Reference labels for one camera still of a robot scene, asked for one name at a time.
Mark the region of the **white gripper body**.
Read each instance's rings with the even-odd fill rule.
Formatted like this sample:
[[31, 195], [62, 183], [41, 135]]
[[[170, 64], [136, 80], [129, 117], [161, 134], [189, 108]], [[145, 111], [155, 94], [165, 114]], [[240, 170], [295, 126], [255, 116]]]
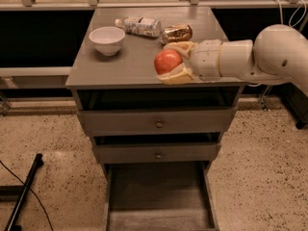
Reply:
[[203, 40], [193, 48], [190, 65], [202, 81], [216, 81], [221, 78], [218, 70], [221, 45], [222, 41], [219, 39]]

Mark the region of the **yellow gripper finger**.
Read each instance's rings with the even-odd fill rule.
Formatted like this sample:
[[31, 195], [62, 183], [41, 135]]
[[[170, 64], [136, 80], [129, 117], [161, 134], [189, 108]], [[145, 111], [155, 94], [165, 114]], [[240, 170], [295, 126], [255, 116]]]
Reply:
[[180, 64], [171, 72], [158, 75], [157, 78], [165, 85], [188, 84], [193, 81], [193, 71], [185, 64]]
[[183, 58], [189, 59], [196, 43], [192, 41], [171, 42], [164, 46], [164, 50], [172, 49], [178, 52]]

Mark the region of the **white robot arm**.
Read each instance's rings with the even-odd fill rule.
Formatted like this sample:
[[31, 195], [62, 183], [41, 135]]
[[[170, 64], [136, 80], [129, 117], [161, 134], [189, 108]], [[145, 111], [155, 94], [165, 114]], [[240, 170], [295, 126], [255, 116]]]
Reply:
[[275, 24], [255, 40], [172, 42], [154, 60], [166, 85], [231, 77], [251, 84], [291, 83], [308, 95], [308, 40], [296, 29]]

